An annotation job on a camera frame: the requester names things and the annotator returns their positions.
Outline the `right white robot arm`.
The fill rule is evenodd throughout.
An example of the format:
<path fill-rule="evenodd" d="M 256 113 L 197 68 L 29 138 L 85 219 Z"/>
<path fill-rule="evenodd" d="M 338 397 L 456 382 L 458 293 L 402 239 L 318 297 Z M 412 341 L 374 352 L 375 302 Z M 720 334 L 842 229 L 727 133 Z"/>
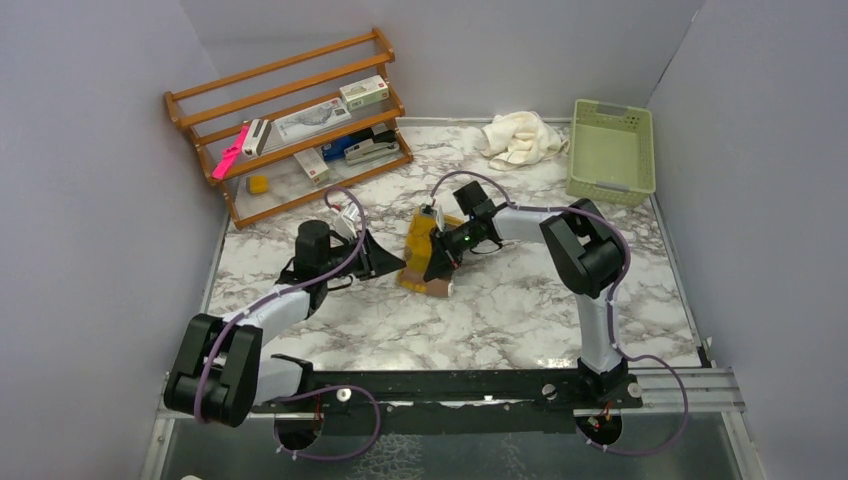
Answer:
<path fill-rule="evenodd" d="M 617 342 L 615 290 L 629 265 L 629 253 L 617 231 L 588 199 L 559 211 L 519 208 L 506 202 L 497 205 L 477 181 L 456 190 L 454 198 L 468 220 L 451 230 L 437 226 L 431 231 L 431 254 L 423 279 L 448 276 L 462 264 L 465 253 L 485 241 L 546 246 L 560 280 L 577 303 L 578 396 L 592 407 L 612 399 L 628 375 L 628 361 Z"/>

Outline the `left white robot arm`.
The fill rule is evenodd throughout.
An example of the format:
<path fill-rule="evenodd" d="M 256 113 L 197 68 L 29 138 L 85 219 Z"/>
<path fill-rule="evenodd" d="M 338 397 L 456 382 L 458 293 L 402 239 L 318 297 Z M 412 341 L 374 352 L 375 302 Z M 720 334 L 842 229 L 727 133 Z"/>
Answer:
<path fill-rule="evenodd" d="M 314 397 L 311 363 L 284 354 L 263 359 L 263 346 L 311 317 L 330 281 L 379 278 L 405 265 L 368 230 L 345 237 L 321 220 L 301 223 L 294 255 L 265 296 L 223 316 L 200 313 L 189 321 L 164 389 L 165 407 L 230 427 L 271 400 L 306 408 Z"/>

